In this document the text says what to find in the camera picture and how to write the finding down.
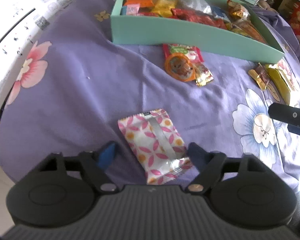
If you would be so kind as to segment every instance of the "open box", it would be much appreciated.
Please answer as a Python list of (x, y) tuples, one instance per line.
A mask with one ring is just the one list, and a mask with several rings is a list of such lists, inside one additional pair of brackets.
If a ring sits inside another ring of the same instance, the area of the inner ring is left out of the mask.
[[(227, 0), (206, 0), (212, 6), (227, 10)], [(283, 56), (280, 45), (259, 17), (245, 3), (251, 22), (269, 45), (216, 27), (162, 17), (120, 15), (123, 0), (116, 0), (111, 13), (112, 39), (117, 44), (153, 45), (178, 43), (197, 46), (202, 51), (276, 64)]]

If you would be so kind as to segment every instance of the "purple tablecloth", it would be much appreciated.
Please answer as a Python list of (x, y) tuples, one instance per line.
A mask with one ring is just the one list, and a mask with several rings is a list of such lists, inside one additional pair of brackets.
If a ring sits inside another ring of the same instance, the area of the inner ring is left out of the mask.
[[(108, 13), (114, 0), (77, 0), (60, 14), (27, 57), (0, 124), (0, 165), (20, 180), (51, 152), (77, 155), (115, 140), (123, 152), (107, 174), (119, 184), (145, 183), (144, 171), (120, 133), (117, 120), (163, 108), (185, 143), (230, 157), (258, 156), (293, 189), (300, 181), (300, 136), (267, 117), (277, 98), (262, 92), (247, 71), (255, 63), (202, 52), (214, 81), (183, 83), (163, 70), (162, 46), (111, 42)], [(271, 27), (290, 65), (299, 94), (300, 64)], [(185, 185), (192, 168), (175, 183)]]

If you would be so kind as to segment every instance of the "orange dot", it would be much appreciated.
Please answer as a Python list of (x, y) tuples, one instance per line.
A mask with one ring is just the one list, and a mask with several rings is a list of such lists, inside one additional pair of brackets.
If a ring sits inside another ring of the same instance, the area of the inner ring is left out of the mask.
[(148, 184), (154, 184), (157, 180), (155, 178), (151, 178), (148, 182)]
[(138, 160), (139, 160), (139, 162), (143, 163), (146, 160), (146, 157), (143, 154), (140, 154), (138, 156)]
[(181, 139), (176, 140), (176, 145), (181, 146), (183, 144), (183, 141)]
[(127, 133), (127, 139), (128, 139), (128, 140), (132, 140), (133, 138), (134, 138), (133, 132), (128, 132), (128, 133)]

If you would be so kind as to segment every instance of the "qr code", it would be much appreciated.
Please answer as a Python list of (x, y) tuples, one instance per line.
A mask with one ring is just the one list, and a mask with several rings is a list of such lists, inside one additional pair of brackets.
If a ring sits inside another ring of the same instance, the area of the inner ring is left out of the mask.
[(42, 30), (44, 30), (50, 24), (43, 16), (41, 16), (34, 23)]

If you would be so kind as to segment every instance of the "pink flower print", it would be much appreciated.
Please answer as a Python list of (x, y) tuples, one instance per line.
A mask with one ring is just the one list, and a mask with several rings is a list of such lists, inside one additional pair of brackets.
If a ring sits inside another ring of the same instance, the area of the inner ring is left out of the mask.
[(48, 48), (52, 45), (50, 41), (46, 41), (37, 46), (36, 41), (30, 50), (25, 62), (22, 65), (20, 73), (15, 81), (7, 105), (10, 105), (17, 97), (21, 87), (30, 88), (38, 84), (43, 78), (44, 73), (48, 67), (48, 62), (40, 60), (47, 54)]

